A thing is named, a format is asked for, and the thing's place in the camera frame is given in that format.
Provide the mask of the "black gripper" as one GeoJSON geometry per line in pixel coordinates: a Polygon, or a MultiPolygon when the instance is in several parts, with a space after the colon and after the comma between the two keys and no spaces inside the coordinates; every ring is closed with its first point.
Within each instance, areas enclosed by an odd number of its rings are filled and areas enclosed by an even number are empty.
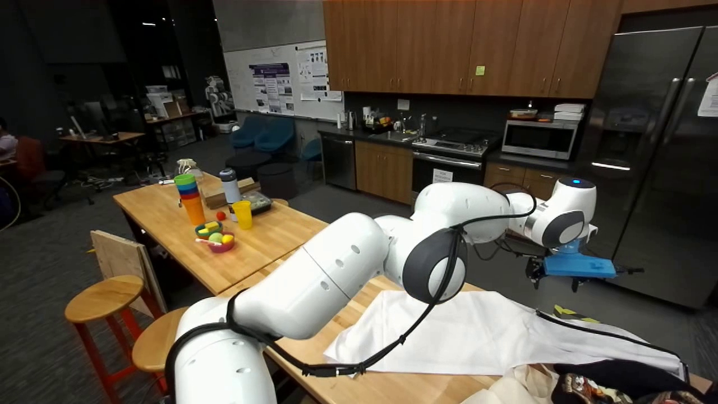
{"type": "Polygon", "coordinates": [[[539,257],[531,257],[525,266],[525,277],[530,279],[531,288],[539,288],[545,279],[545,264],[539,257]]]}

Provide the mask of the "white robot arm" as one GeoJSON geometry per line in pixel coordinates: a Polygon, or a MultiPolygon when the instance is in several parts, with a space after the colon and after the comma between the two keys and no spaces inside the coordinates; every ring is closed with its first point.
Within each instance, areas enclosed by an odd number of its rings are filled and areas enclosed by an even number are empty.
{"type": "Polygon", "coordinates": [[[425,187],[409,219],[346,213],[302,245],[281,268],[233,296],[193,304],[167,359],[174,404],[276,404],[266,354],[287,339],[314,338],[361,288],[386,277],[435,308],[465,280],[463,243],[509,231],[562,249],[591,233],[597,187],[562,178],[545,200],[472,183],[425,187]]]}

